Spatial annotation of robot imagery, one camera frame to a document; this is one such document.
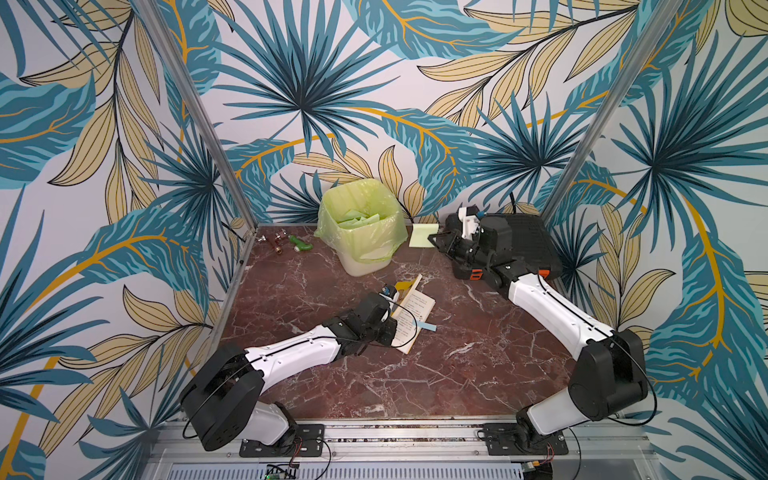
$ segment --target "wall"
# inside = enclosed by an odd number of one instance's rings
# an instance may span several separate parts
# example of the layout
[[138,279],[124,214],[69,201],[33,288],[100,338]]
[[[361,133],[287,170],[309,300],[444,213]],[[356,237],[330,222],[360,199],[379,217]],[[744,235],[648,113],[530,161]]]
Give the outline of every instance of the wall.
[[762,479],[768,5],[706,8],[678,60],[649,60],[661,78],[635,82],[552,230],[571,297],[646,341],[669,477]]
[[0,479],[133,478],[243,221],[129,2],[0,14]]
[[211,2],[221,56],[203,101],[254,215],[315,222],[323,191],[361,177],[416,221],[501,210],[511,192],[533,210],[657,2],[538,4]]

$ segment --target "white robotic arm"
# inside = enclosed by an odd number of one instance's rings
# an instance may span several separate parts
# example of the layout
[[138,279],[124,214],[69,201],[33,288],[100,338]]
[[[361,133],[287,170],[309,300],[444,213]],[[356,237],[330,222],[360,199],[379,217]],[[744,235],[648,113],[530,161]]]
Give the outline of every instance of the white robotic arm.
[[[429,239],[453,260],[457,278],[485,280],[552,332],[577,362],[567,388],[517,412],[511,445],[519,454],[546,452],[562,429],[606,418],[646,397],[637,335],[599,323],[542,281],[562,267],[539,217],[483,216],[468,207],[449,215],[445,230]],[[220,347],[180,395],[204,448],[218,449],[241,432],[264,445],[290,447],[296,423],[280,404],[258,402],[259,395],[304,369],[359,355],[373,341],[392,346],[396,300],[394,287],[386,286],[291,339],[245,350]]]

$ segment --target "trash bin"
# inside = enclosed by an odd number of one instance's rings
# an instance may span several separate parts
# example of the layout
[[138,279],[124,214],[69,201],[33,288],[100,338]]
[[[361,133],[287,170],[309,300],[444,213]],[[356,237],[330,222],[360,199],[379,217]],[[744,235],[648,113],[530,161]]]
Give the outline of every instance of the trash bin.
[[362,276],[389,265],[408,232],[392,192],[366,178],[325,192],[315,237],[336,251],[349,275]]

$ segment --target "green pipe fitting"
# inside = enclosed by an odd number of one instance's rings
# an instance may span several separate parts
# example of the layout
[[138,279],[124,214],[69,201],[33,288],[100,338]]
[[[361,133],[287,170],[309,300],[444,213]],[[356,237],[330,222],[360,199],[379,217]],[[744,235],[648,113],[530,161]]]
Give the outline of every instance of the green pipe fitting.
[[290,237],[288,237],[288,240],[290,240],[290,242],[293,243],[294,245],[293,249],[297,252],[306,252],[307,250],[312,250],[311,243],[303,242],[296,235],[291,235]]

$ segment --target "red marble surface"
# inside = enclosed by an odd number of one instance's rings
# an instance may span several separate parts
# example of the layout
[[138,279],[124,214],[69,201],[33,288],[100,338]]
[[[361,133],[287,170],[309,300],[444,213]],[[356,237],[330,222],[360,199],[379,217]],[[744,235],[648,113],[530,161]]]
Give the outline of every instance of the red marble surface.
[[[259,234],[273,237],[276,230],[262,227]],[[289,338],[384,283],[419,273],[419,290],[436,300],[429,322],[438,328],[421,331],[408,355],[369,347],[305,370],[261,401],[282,402],[296,418],[495,415],[513,414],[567,385],[574,362],[565,348],[482,281],[453,278],[436,249],[406,242],[385,269],[355,278],[312,228],[287,230],[315,248],[297,253],[287,244],[280,256],[266,243],[253,248],[222,342],[248,347]]]

